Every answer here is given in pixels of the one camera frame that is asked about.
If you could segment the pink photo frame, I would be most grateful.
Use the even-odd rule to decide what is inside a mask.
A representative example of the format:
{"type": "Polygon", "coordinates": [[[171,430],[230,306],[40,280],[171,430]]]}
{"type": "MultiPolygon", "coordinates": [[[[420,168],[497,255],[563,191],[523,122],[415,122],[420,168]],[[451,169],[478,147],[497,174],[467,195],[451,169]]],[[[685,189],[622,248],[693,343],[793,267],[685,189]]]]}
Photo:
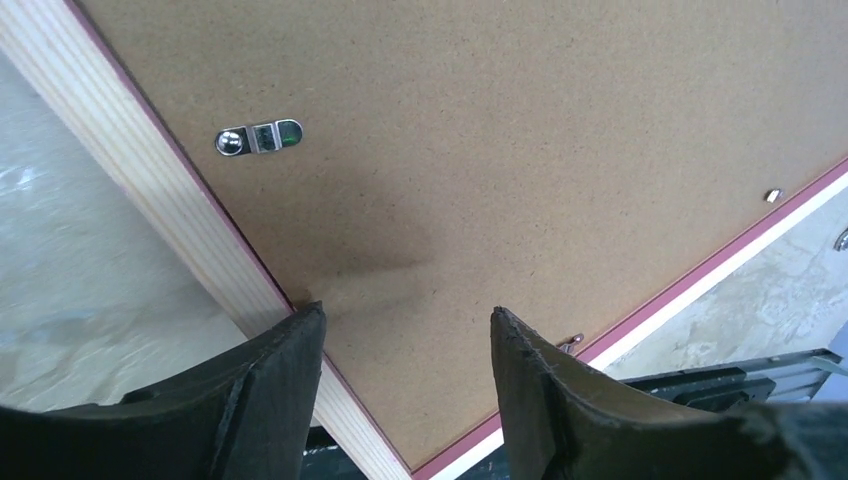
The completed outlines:
{"type": "Polygon", "coordinates": [[[847,184],[843,1],[5,1],[1,49],[370,479],[500,442],[488,317],[602,368],[847,184]]]}

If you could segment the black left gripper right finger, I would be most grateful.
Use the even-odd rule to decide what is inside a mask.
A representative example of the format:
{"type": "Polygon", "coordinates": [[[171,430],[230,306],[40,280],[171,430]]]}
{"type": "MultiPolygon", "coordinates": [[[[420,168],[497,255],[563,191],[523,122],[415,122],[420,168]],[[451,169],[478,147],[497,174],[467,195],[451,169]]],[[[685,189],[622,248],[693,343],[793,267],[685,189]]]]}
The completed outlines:
{"type": "Polygon", "coordinates": [[[511,311],[490,319],[504,448],[514,479],[843,479],[843,403],[711,413],[629,387],[511,311]]]}

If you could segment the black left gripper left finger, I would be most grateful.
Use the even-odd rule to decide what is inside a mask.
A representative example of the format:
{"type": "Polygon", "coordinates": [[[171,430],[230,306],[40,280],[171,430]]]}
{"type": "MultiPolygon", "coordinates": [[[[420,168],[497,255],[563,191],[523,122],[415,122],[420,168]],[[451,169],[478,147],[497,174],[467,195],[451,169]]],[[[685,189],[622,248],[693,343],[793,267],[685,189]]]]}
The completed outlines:
{"type": "Polygon", "coordinates": [[[5,479],[295,479],[322,370],[312,303],[112,405],[1,411],[5,479]]]}

